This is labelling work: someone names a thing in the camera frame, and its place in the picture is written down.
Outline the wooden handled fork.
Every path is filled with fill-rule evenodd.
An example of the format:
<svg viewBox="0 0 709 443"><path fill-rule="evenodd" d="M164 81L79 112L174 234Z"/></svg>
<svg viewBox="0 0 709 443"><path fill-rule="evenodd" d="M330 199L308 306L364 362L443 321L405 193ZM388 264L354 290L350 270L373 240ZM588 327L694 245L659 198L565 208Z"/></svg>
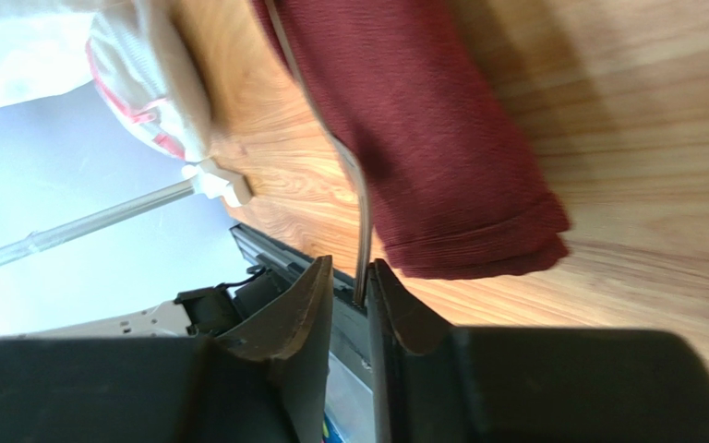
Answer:
<svg viewBox="0 0 709 443"><path fill-rule="evenodd" d="M282 25L280 14L276 2L272 0L264 1L270 18L270 24L281 47L284 59L289 70L306 99L306 103L317 120L319 127L334 147L339 159L342 161L342 169L352 182L357 195L359 211L359 234L358 250L356 259L356 269L354 276L353 302L359 306L366 305L367 297L367 267L371 258L373 219L371 214L371 201L368 194L367 181L362 170L362 166L356 156L330 131L327 123L323 120L317 104L312 99L310 89L301 73L300 66L294 56L288 36Z"/></svg>

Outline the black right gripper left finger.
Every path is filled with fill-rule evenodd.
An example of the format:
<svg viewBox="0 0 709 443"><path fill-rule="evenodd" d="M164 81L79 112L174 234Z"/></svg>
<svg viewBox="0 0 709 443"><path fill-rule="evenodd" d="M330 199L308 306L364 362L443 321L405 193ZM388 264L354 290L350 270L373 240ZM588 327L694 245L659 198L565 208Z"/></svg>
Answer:
<svg viewBox="0 0 709 443"><path fill-rule="evenodd" d="M0 442L319 442L331 257L221 337L0 339Z"/></svg>

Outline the dark red cloth napkin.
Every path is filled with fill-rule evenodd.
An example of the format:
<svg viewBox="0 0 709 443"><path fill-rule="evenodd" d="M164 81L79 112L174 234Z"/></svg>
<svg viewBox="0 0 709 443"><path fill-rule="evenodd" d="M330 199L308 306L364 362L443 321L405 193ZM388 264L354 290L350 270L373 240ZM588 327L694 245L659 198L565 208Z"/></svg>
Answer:
<svg viewBox="0 0 709 443"><path fill-rule="evenodd" d="M570 222L444 1L257 1L329 131L360 163L389 263L426 280L520 276Z"/></svg>

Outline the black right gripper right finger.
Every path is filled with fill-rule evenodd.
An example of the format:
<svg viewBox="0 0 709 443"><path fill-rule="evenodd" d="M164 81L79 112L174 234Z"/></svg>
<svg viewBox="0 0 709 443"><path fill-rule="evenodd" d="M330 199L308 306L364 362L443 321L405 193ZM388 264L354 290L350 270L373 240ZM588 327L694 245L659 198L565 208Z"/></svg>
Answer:
<svg viewBox="0 0 709 443"><path fill-rule="evenodd" d="M709 442L709 371L652 329L454 326L367 271L379 442Z"/></svg>

